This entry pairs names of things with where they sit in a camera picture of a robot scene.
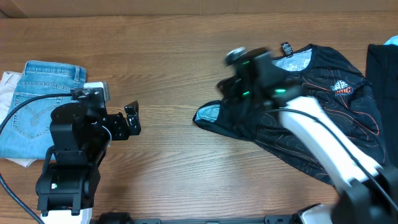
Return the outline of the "black orange patterned jersey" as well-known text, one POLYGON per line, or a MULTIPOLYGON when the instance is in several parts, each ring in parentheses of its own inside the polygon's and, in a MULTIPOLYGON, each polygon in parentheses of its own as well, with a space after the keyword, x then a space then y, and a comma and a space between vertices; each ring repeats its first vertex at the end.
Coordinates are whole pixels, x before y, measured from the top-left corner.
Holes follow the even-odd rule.
POLYGON ((229 52, 234 75, 218 83, 222 99, 201 106, 193 122, 338 189, 379 176, 388 159, 370 83, 333 48, 283 49, 282 57, 265 48, 229 52))

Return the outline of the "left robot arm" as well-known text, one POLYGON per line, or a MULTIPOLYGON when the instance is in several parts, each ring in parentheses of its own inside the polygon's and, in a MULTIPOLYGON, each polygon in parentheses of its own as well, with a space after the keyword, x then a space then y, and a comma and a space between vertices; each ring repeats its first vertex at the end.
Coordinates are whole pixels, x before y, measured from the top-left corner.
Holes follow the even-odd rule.
POLYGON ((100 182, 99 166, 112 141, 141 132, 139 104, 108 114, 104 103, 68 103, 52 111, 53 139, 36 183, 44 223, 89 223, 100 182))

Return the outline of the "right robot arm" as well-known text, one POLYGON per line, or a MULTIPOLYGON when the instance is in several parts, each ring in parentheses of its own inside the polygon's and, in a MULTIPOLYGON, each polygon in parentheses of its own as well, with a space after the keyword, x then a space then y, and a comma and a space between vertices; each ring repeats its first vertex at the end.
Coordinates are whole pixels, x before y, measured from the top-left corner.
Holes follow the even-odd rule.
POLYGON ((297 213, 297 223, 397 223, 397 169, 383 168, 358 149, 307 96, 296 81, 286 81, 262 47, 229 52, 225 63, 234 76, 217 85, 238 120, 261 108, 277 113, 281 125, 316 157, 339 194, 335 205, 312 205, 297 213))

